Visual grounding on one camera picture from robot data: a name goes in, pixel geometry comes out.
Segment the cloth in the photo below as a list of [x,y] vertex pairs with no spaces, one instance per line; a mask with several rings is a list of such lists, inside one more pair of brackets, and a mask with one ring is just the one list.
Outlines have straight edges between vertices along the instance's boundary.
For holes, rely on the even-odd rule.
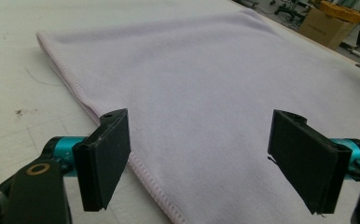
[[360,183],[345,181],[335,215],[312,216],[267,149],[273,109],[360,138],[357,68],[311,56],[249,9],[37,38],[96,122],[128,108],[129,165],[174,223],[350,222]]

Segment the floor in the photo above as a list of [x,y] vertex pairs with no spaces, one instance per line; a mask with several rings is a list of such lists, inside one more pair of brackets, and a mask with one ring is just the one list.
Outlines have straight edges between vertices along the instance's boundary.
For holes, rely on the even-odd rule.
[[[289,14],[286,13],[279,13],[278,15],[275,15],[274,12],[282,4],[281,0],[276,0],[275,4],[271,4],[271,0],[252,0],[258,2],[258,5],[256,5],[253,10],[265,17],[268,17],[272,19],[273,21],[277,21],[283,26],[286,26],[290,29],[297,30],[299,26],[301,25],[302,21],[300,18],[295,18],[293,21],[290,21]],[[241,0],[241,1],[235,1],[239,4],[250,7],[251,4],[247,0]],[[308,4],[304,4],[307,1],[300,0],[301,4],[296,6],[296,11],[302,15],[306,15],[308,11]],[[360,30],[360,24],[354,28],[354,30],[349,34],[349,36],[344,40],[341,47],[337,49],[337,52],[341,55],[352,59],[355,62],[360,63],[360,57],[353,54],[351,52],[352,49],[355,48],[355,39],[357,38],[358,31]]]

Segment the white cloth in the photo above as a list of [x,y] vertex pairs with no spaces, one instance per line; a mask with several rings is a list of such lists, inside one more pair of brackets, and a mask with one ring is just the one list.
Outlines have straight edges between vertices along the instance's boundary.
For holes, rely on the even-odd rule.
[[273,109],[327,137],[360,138],[360,75],[276,35],[252,10],[37,34],[92,118],[129,109],[129,164],[174,223],[349,223],[312,216],[267,159]]

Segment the tabletop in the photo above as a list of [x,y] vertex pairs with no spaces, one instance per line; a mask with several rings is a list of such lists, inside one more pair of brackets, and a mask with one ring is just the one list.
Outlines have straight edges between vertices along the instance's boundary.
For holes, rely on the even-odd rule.
[[[35,33],[241,10],[229,0],[0,1],[0,183],[38,157],[54,136],[90,135],[97,125],[48,64]],[[276,32],[325,60],[353,61],[264,19]],[[127,168],[105,211],[82,209],[76,178],[65,178],[74,223],[170,223]]]

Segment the cardboard box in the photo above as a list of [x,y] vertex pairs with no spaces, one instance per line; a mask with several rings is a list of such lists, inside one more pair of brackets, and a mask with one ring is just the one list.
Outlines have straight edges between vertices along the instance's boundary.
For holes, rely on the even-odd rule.
[[354,26],[354,23],[327,16],[324,12],[312,8],[298,32],[329,49],[337,49]]

